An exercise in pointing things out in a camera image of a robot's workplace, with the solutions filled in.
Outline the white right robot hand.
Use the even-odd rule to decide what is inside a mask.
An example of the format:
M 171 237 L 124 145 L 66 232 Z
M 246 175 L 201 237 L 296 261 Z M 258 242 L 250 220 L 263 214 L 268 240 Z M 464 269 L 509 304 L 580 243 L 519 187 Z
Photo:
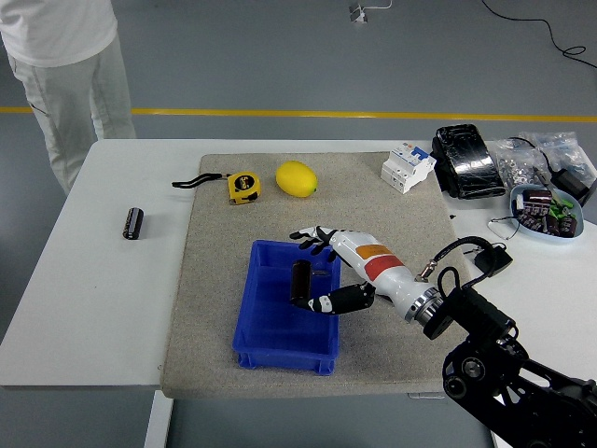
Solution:
M 313 246 L 313 255 L 330 246 L 331 255 L 337 255 L 373 285 L 378 295 L 387 297 L 407 322 L 414 319 L 423 306 L 430 286 L 417 282 L 404 263 L 373 235 L 316 226 L 295 231 L 289 237 L 293 240 L 305 238 L 300 248 Z

